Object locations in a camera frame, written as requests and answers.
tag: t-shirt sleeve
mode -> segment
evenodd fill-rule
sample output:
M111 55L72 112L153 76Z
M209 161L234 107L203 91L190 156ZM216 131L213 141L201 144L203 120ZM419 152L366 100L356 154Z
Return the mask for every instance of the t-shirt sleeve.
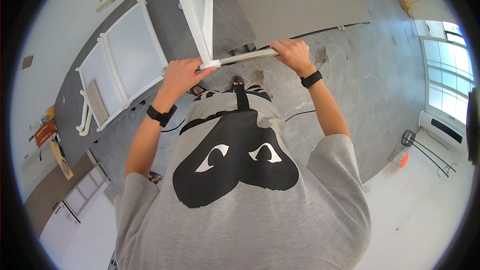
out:
M159 188L139 173L130 173L125 178L122 196L114 200L117 222L115 255L119 265L128 269L128 252L132 252L137 233L153 201L159 195Z
M330 193L332 210L348 232L348 243L356 248L352 260L359 259L370 241L370 213L349 137L324 137L311 152L307 168Z

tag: dark gray marble table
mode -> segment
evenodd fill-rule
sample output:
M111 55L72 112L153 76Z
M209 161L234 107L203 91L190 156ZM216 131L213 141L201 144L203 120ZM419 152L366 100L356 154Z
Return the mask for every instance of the dark gray marble table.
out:
M147 9L152 20L153 28L162 46L168 61L198 57L199 53L185 19L183 11L179 9L179 0L146 0ZM97 43L100 33L105 32L128 9L137 3L136 0L125 0L120 4L97 28L85 43L75 61L71 65L55 101L55 124L61 137L60 145L70 166L75 165L82 154L103 133L112 126L112 121L104 130L97 132L97 123L92 120L90 132L80 136L75 129L80 125L82 117L83 96L80 95L82 83L75 71L88 53ZM254 30L247 16L243 12L238 0L213 1L213 57L232 51L238 47L253 42L256 39ZM162 82L150 88L138 97L131 105L135 107L139 102L156 92Z

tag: person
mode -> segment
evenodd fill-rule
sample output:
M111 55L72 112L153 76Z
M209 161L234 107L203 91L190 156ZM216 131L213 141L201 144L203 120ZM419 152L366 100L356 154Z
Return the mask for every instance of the person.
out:
M344 270L358 263L370 215L347 123L306 44L282 39L270 46L308 88L325 134L307 165L289 153L284 121L260 86L245 90L237 78L225 93L205 91L192 86L214 68L196 73L199 58L170 62L131 143L123 196L115 199L120 270ZM167 117L189 89L199 97L159 191L147 179L165 125L157 115Z

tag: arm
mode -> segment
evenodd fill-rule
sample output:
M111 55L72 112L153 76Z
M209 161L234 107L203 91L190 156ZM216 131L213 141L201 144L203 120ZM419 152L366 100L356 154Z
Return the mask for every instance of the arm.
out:
M195 74L201 63L200 58L170 62L163 85L153 101L153 108L160 113L168 113L183 93L215 71L212 67ZM131 142L125 162L125 176L136 172L148 178L161 132L159 122L145 116Z
M308 47L304 41L281 39L270 43L270 47L280 54L275 57L295 71L299 77L307 78L317 71L315 65L310 61ZM323 79L317 81L308 91L325 136L343 134L351 139L345 118Z

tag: orange disc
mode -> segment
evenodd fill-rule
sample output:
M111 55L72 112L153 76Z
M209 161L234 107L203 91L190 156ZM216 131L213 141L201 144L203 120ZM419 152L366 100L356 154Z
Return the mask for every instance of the orange disc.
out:
M405 166L405 164L407 163L407 161L409 160L409 154L405 154L405 156L403 157L402 159L402 163L400 164L400 168L403 168L403 166Z

